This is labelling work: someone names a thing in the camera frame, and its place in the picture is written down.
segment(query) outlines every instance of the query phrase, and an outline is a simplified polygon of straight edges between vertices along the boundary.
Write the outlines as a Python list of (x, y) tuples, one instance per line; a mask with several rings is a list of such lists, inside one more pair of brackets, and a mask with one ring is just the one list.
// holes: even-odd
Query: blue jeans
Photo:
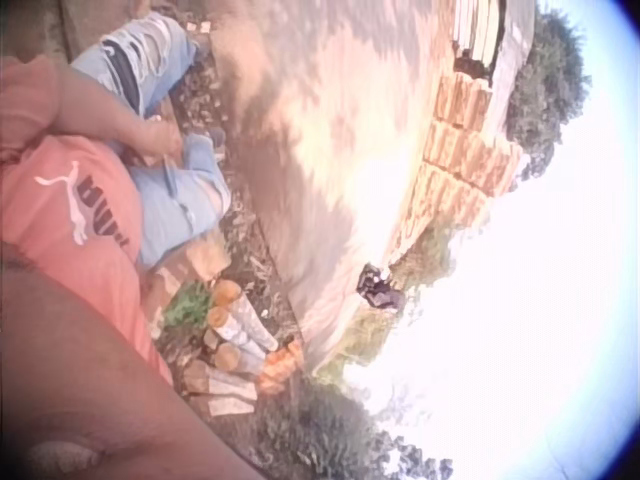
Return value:
[[(135, 76), (138, 105), (125, 98), (123, 84), (101, 43), (90, 47), (71, 64), (114, 93), (127, 108), (148, 117), (194, 60), (197, 46), (173, 19), (151, 13), (134, 20), (103, 40), (116, 42), (126, 53)], [(118, 155), (122, 146), (110, 142)], [(214, 228), (229, 209), (231, 192), (215, 160), (213, 143), (203, 135), (189, 134), (184, 141), (184, 169), (129, 167), (143, 212), (139, 263), (150, 268), (169, 250)], [(222, 199), (216, 211), (197, 178), (213, 186)]]

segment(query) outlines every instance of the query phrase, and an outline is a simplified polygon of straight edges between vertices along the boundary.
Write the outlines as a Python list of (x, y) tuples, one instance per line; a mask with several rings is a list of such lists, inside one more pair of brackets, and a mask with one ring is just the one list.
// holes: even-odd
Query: brick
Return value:
[(449, 166), (453, 161), (453, 155), (456, 151), (456, 145), (458, 144), (459, 136), (460, 130), (458, 128), (447, 125), (447, 127), (445, 128), (444, 138), (442, 139), (440, 155), (437, 162), (437, 165), (441, 166), (445, 170), (450, 169)]
[(442, 149), (442, 142), (444, 140), (447, 124), (443, 122), (434, 121), (431, 124), (431, 131), (427, 139), (427, 145), (425, 147), (424, 159), (429, 163), (437, 163), (440, 157), (440, 150)]
[(438, 88), (435, 108), (435, 116), (438, 120), (446, 120), (449, 118), (454, 88), (455, 76), (443, 75), (440, 77), (440, 87)]
[(464, 115), (464, 128), (482, 131), (493, 92), (486, 80), (474, 80)]
[(477, 168), (476, 163), (484, 153), (484, 140), (475, 132), (468, 132), (465, 135), (464, 145), (460, 151), (460, 174), (467, 181), (471, 182), (474, 170)]
[(471, 96), (471, 85), (473, 80), (469, 75), (456, 73), (456, 84), (449, 111), (449, 123), (459, 127), (464, 126), (464, 116), (467, 104)]

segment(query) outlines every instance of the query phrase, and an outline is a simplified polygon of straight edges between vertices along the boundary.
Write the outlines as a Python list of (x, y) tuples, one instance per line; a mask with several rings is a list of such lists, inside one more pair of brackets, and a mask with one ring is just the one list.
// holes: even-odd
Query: sky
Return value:
[(612, 3), (549, 4), (585, 36), (584, 115), (378, 359), (345, 371), (455, 480), (597, 478), (639, 418), (638, 39)]

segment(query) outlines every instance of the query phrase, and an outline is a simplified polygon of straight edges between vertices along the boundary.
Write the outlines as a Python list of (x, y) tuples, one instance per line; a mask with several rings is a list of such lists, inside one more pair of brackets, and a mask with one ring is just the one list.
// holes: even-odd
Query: green plant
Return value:
[[(332, 480), (447, 480), (451, 460), (424, 458), (422, 450), (379, 430), (358, 402), (332, 385), (313, 379), (296, 381), (296, 408), (283, 408), (289, 393), (260, 403), (257, 422), (258, 449), (272, 461), (274, 478), (292, 478), (291, 465), (301, 468), (295, 478)], [(400, 471), (386, 475), (390, 452), (400, 453)]]
[(213, 299), (202, 282), (184, 284), (165, 310), (165, 325), (201, 326), (206, 322), (207, 313), (213, 306)]
[[(451, 274), (455, 267), (449, 242), (456, 228), (444, 220), (433, 222), (409, 251), (391, 267), (393, 283), (407, 291), (417, 285), (432, 285)], [(362, 307), (336, 346), (333, 357), (318, 372), (318, 380), (344, 387), (343, 371), (348, 363), (369, 365), (382, 351), (398, 322), (398, 314)]]

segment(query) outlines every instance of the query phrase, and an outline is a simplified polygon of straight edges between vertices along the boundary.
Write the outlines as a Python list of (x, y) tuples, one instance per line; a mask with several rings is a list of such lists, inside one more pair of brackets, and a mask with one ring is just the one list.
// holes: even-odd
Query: jeans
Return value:
[[(135, 77), (138, 104), (130, 105), (109, 55), (109, 42), (126, 53)], [(106, 35), (76, 58), (71, 66), (97, 80), (123, 105), (148, 117), (191, 66), (197, 46), (173, 19), (151, 13)], [(122, 145), (109, 142), (120, 155)], [(143, 211), (142, 241), (138, 262), (154, 266), (169, 250), (214, 228), (229, 209), (231, 192), (215, 160), (210, 138), (189, 134), (184, 141), (184, 169), (128, 167), (140, 193)], [(222, 199), (216, 211), (197, 178), (213, 186)]]

